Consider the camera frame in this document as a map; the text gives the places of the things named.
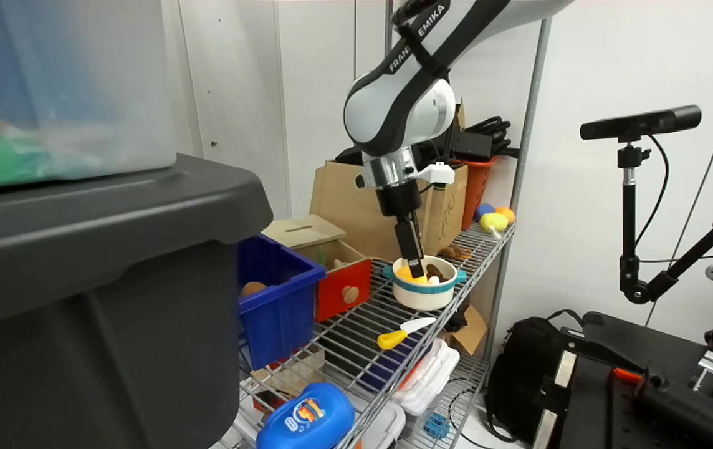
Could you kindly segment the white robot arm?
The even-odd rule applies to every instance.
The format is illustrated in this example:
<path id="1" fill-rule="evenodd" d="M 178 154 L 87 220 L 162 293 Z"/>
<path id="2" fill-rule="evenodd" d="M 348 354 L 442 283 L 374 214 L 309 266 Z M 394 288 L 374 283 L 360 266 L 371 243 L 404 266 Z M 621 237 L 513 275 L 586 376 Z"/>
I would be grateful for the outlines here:
<path id="1" fill-rule="evenodd" d="M 394 216 L 400 251 L 415 277 L 425 275 L 417 225 L 422 169 L 411 147 L 450 129 L 456 94 L 452 65 L 482 39 L 553 18 L 573 0 L 406 0 L 392 24 L 389 55 L 360 78 L 343 106 L 343 121 L 361 152 L 364 180 L 380 206 Z"/>

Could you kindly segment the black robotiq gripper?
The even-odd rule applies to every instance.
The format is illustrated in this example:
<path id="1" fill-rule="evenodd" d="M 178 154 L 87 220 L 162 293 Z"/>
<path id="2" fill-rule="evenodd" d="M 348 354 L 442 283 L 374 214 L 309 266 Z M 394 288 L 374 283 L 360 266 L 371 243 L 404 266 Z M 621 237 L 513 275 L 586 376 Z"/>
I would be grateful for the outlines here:
<path id="1" fill-rule="evenodd" d="M 380 210 L 384 216 L 397 216 L 397 240 L 401 256 L 409 263 L 415 277 L 425 275 L 425 251 L 419 242 L 419 232 L 415 225 L 415 214 L 422 204 L 419 187 L 415 182 L 404 182 L 397 187 L 384 187 L 376 191 Z"/>

